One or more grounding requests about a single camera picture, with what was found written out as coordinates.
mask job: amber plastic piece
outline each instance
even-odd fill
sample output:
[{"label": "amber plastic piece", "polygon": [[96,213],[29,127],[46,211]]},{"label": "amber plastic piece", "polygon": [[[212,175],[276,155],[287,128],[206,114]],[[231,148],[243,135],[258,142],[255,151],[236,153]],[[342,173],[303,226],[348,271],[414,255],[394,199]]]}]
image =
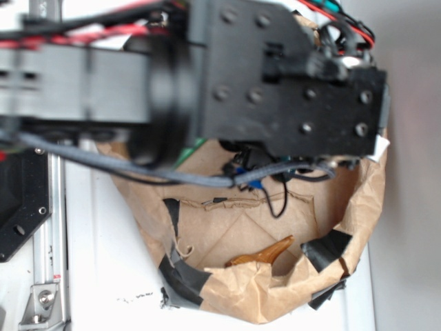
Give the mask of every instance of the amber plastic piece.
[{"label": "amber plastic piece", "polygon": [[234,259],[229,260],[225,266],[231,267],[241,263],[247,263],[251,261],[265,262],[273,264],[274,261],[282,254],[292,243],[294,242],[294,236],[288,236],[285,239],[278,241],[277,243],[257,252],[256,254],[239,255]]}]

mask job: black metal bracket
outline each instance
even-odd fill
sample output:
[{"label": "black metal bracket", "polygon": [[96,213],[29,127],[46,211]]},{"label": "black metal bracket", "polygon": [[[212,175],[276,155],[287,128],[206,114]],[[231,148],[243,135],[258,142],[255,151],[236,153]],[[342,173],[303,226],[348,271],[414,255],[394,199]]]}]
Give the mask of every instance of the black metal bracket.
[{"label": "black metal bracket", "polygon": [[9,261],[51,212],[47,153],[26,150],[0,162],[0,263]]}]

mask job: green component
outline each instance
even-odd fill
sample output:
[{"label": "green component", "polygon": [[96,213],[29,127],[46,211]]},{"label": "green component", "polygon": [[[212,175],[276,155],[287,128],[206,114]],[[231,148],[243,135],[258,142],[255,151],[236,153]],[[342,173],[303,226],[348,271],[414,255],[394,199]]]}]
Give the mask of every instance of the green component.
[{"label": "green component", "polygon": [[176,161],[176,163],[173,165],[173,169],[176,169],[182,163],[184,163],[185,160],[187,160],[189,157],[191,157],[193,155],[193,153],[195,151],[197,151],[198,148],[200,148],[206,141],[207,141],[207,139],[197,138],[195,143],[194,143],[194,147],[182,149],[182,152],[181,152],[181,155],[178,158],[178,161]]},{"label": "green component", "polygon": [[312,3],[317,3],[322,7],[329,9],[332,12],[340,12],[340,6],[330,0],[310,0]]}]

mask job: bolt head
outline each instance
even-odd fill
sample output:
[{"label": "bolt head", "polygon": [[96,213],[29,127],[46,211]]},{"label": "bolt head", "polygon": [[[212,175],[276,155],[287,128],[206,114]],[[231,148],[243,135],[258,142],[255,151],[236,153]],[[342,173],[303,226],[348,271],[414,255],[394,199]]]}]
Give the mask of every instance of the bolt head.
[{"label": "bolt head", "polygon": [[252,88],[248,92],[247,96],[248,100],[254,104],[261,103],[263,101],[263,91],[261,88]]},{"label": "bolt head", "polygon": [[228,99],[230,90],[228,86],[221,85],[214,89],[213,96],[218,101],[225,101]]},{"label": "bolt head", "polygon": [[369,105],[373,100],[373,94],[371,91],[363,91],[360,93],[360,102],[364,105]]},{"label": "bolt head", "polygon": [[312,132],[312,124],[310,123],[303,123],[300,127],[300,131],[304,134],[309,134]]},{"label": "bolt head", "polygon": [[312,88],[307,88],[305,90],[305,98],[308,100],[315,99],[317,97],[317,92],[314,91]]},{"label": "bolt head", "polygon": [[260,28],[267,28],[271,25],[271,17],[267,13],[261,13],[257,16],[256,23]]},{"label": "bolt head", "polygon": [[359,124],[357,124],[356,125],[356,134],[359,136],[359,137],[365,137],[365,136],[367,136],[367,133],[368,133],[368,131],[369,131],[369,126],[367,126],[367,124],[366,123],[359,123]]},{"label": "bolt head", "polygon": [[226,7],[220,12],[220,17],[225,23],[233,24],[238,17],[237,11],[232,7]]}]

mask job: black cable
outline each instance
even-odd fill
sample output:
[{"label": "black cable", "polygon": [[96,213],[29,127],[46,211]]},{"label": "black cable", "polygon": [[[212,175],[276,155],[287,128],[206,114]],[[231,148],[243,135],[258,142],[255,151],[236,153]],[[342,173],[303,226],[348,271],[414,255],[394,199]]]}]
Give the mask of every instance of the black cable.
[{"label": "black cable", "polygon": [[63,34],[71,30],[83,28],[90,24],[101,24],[105,27],[115,26],[118,24],[132,23],[139,19],[146,18],[146,15],[153,11],[171,9],[171,6],[167,6],[167,1],[160,1],[157,3],[151,3],[144,6],[130,8],[120,12],[111,12],[107,14],[101,14],[93,17],[86,17],[80,19],[73,19],[64,22],[45,22],[42,24],[36,24],[32,26],[32,29],[22,31],[10,31],[0,33],[0,40],[20,40],[26,37],[34,36],[48,36],[53,34]]},{"label": "black cable", "polygon": [[87,152],[74,146],[64,146],[56,143],[50,143],[36,134],[30,134],[27,132],[18,132],[14,134],[12,138],[12,136],[5,130],[0,129],[0,141],[15,143],[18,144],[18,146],[21,144],[22,146],[31,148],[41,148],[48,153],[59,155],[64,159],[80,163],[91,168],[98,168],[106,172],[116,171],[118,174],[127,174],[128,172],[132,172],[134,174],[166,179],[168,181],[177,183],[201,185],[213,188],[232,188],[244,183],[251,183],[252,181],[261,180],[267,176],[296,169],[321,170],[327,173],[330,178],[335,176],[334,169],[330,168],[325,163],[312,165],[304,161],[284,161],[280,163],[272,163],[243,174],[237,174],[234,177],[203,176],[184,172],[152,170],[140,165],[136,165],[131,161],[121,160],[115,157],[109,157],[93,152]]},{"label": "black cable", "polygon": [[273,208],[273,205],[271,203],[271,199],[269,198],[268,191],[264,187],[262,187],[261,190],[265,194],[265,198],[268,201],[268,207],[269,207],[269,211],[271,212],[271,215],[275,219],[280,218],[283,215],[283,213],[285,212],[285,210],[287,209],[287,206],[288,206],[288,187],[287,187],[286,182],[283,182],[283,190],[284,190],[283,207],[282,207],[282,210],[278,214],[276,214],[274,212],[274,208]]},{"label": "black cable", "polygon": [[308,181],[310,183],[319,183],[321,181],[327,181],[328,179],[331,179],[331,177],[328,174],[319,177],[309,177],[302,174],[294,173],[294,174],[288,174],[287,177],[290,179],[300,179],[301,181]]},{"label": "black cable", "polygon": [[122,179],[127,179],[128,181],[133,181],[135,183],[140,183],[140,184],[145,184],[145,185],[150,185],[150,186],[172,186],[172,185],[181,185],[181,183],[177,182],[177,181],[150,181],[148,179],[142,179],[142,178],[138,178],[135,176],[132,176],[130,174],[126,174],[124,172],[118,171],[118,170],[113,170],[113,169],[107,169],[104,167],[98,167],[98,166],[89,166],[89,168],[93,168],[96,170],[100,170],[102,172],[120,177]]},{"label": "black cable", "polygon": [[340,37],[344,37],[345,39],[345,54],[349,56],[357,55],[357,41],[356,41],[356,33],[352,31],[349,27],[348,23],[344,21],[330,21],[322,26],[318,34],[320,35],[320,41],[324,46],[330,47],[331,51],[334,55],[338,56],[338,48],[336,45],[336,41],[331,37],[331,33],[329,32],[329,27],[334,27],[338,29],[341,33]]}]

